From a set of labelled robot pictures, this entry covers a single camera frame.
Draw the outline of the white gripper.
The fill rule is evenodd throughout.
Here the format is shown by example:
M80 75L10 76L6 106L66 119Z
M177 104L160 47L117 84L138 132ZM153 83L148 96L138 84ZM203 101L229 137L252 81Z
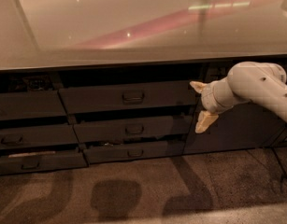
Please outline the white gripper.
M217 114L221 114L235 105L249 102L248 99L239 97L231 90L227 77L210 83L191 81L190 86L197 93L201 93L202 105L206 109L201 111L198 116L195 125L196 133L205 132L218 119Z

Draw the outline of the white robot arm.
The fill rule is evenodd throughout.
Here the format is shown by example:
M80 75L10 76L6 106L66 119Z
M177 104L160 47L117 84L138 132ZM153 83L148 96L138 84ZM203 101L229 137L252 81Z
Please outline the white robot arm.
M205 132L219 115L235 105L253 102L287 123L287 74L276 63L242 62L227 76L210 83L191 81L201 95L204 110L198 116L196 133Z

